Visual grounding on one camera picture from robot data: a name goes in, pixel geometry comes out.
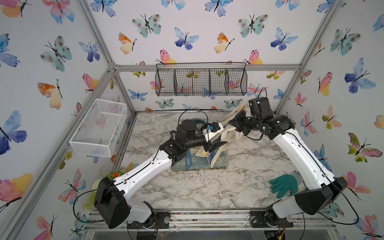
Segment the cream bag starry night print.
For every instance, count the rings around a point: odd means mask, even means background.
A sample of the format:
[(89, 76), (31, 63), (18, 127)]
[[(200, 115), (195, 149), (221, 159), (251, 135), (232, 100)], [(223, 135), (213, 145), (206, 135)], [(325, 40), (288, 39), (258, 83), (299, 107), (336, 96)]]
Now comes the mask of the cream bag starry night print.
[(232, 136), (235, 136), (237, 141), (241, 138), (241, 133), (236, 132), (235, 127), (231, 126), (229, 121), (242, 110), (247, 113), (248, 106), (249, 105), (246, 103), (240, 104), (224, 118), (221, 122), (224, 127), (223, 132), (219, 136), (212, 139), (212, 141), (222, 137), (222, 139), (228, 141), (228, 143), (212, 153), (206, 153), (203, 147), (201, 147), (193, 156), (193, 170), (223, 170), (229, 166), (229, 157), (226, 147), (230, 143)]

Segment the cream bag blue floral pattern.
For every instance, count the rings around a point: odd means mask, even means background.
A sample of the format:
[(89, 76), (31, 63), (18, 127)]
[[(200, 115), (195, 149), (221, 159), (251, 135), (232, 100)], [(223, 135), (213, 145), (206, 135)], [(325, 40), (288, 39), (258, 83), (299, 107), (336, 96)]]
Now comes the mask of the cream bag blue floral pattern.
[(207, 123), (201, 119), (183, 120), (171, 133), (181, 153), (173, 160), (172, 170), (194, 171), (212, 168), (215, 156), (228, 142), (221, 139), (221, 123)]

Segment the cream bag green handles floral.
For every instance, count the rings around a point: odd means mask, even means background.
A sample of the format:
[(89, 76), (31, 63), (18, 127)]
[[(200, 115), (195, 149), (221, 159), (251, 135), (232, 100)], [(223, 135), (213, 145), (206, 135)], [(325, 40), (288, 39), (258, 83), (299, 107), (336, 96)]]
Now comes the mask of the cream bag green handles floral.
[(202, 120), (202, 119), (195, 118), (195, 119), (192, 119), (192, 121), (194, 121), (196, 124), (202, 124), (202, 125), (206, 125), (207, 124), (207, 122)]

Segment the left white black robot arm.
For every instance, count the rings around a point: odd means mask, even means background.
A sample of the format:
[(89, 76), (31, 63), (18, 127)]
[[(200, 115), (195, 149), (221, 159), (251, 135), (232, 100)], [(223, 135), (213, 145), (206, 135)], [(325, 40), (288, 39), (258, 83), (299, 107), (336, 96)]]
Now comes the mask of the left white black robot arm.
[(97, 189), (94, 207), (109, 229), (123, 222), (142, 224), (151, 228), (158, 222), (157, 212), (146, 201), (133, 202), (132, 196), (159, 173), (171, 168), (187, 156), (190, 149), (203, 148), (211, 153), (224, 146), (218, 138), (226, 132), (223, 123), (206, 122), (198, 127), (193, 120), (179, 120), (170, 138), (162, 143), (156, 153), (132, 171), (111, 180), (103, 178)]

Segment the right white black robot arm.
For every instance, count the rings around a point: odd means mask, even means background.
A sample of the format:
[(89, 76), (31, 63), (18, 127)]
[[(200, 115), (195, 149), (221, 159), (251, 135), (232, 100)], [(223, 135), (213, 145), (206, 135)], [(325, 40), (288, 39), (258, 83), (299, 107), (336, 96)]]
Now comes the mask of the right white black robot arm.
[(317, 160), (287, 116), (274, 115), (267, 97), (249, 100), (249, 107), (251, 116), (242, 110), (229, 124), (244, 136), (251, 131), (268, 136), (286, 153), (306, 186), (305, 190), (267, 207), (265, 218), (269, 225), (277, 226), (292, 215), (315, 215), (343, 193), (347, 181), (335, 177)]

